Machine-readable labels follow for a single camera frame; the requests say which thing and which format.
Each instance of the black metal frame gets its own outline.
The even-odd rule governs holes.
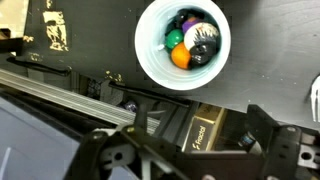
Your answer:
[[[84,138],[65,177],[103,179],[126,166],[140,179],[295,179],[302,131],[280,126],[258,106],[248,107],[247,129],[263,155],[242,151],[186,154],[174,144],[146,134],[146,112],[139,108],[134,125],[111,137],[94,131]]]

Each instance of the machine part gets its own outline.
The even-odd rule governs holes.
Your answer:
[[[238,144],[239,146],[249,151],[255,142],[256,140],[254,139],[254,137],[250,134],[250,132],[247,132],[240,138]]]
[[[311,107],[312,107],[312,115],[313,121],[320,122],[320,76],[316,78],[311,87]]]
[[[64,179],[107,179],[111,170],[102,169],[99,157],[108,137],[108,134],[103,131],[93,131],[84,136],[73,159],[76,163],[72,163]]]
[[[189,107],[191,104],[190,100],[186,100],[186,99],[177,99],[177,98],[172,98],[172,97],[168,97],[168,96],[164,96],[161,94],[157,94],[155,92],[151,92],[151,91],[146,91],[144,89],[137,89],[137,88],[131,88],[131,87],[124,87],[121,85],[116,84],[115,82],[110,82],[109,86],[115,89],[119,89],[122,90],[124,92],[131,92],[134,94],[138,94],[138,95],[142,95],[148,98],[152,98],[152,99],[156,99],[156,100],[160,100],[160,101],[166,101],[169,103],[173,103],[173,104],[177,104],[179,106],[183,106],[183,107]]]
[[[320,148],[313,145],[300,146],[298,165],[311,169],[320,169]]]
[[[257,105],[248,106],[247,116],[246,129],[259,142],[265,154],[269,150],[274,131],[280,125]]]
[[[60,88],[33,81],[0,69],[0,84],[29,93],[36,97],[119,125],[134,122],[135,114]],[[153,134],[159,121],[148,118],[148,133]]]
[[[281,126],[272,134],[272,142],[266,153],[266,162],[260,175],[261,179],[270,175],[278,179],[295,178],[292,172],[297,169],[301,136],[302,131],[292,126]]]
[[[33,70],[40,71],[40,72],[56,74],[56,75],[63,76],[63,77],[67,77],[71,73],[71,68],[70,67],[68,67],[67,70],[58,70],[58,69],[50,68],[50,67],[44,66],[42,64],[38,64],[38,63],[26,62],[26,61],[18,61],[14,57],[8,58],[7,61],[10,62],[10,63],[13,63],[15,65],[18,65],[18,66],[23,66],[23,67],[26,67],[26,68],[30,68],[30,69],[33,69]]]

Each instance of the bolt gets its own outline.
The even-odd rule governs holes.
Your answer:
[[[268,176],[267,180],[279,180],[279,178],[274,177],[274,176]]]
[[[132,133],[134,131],[134,127],[129,127],[128,129],[127,129],[127,132],[128,133]]]
[[[216,180],[213,176],[206,174],[202,177],[202,180]]]
[[[296,131],[296,129],[294,127],[287,127],[287,130],[291,131],[291,132],[295,132]]]

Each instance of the black ball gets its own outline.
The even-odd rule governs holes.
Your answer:
[[[190,66],[202,66],[207,64],[212,56],[217,53],[217,45],[213,42],[207,42],[195,45],[190,49],[191,60]]]

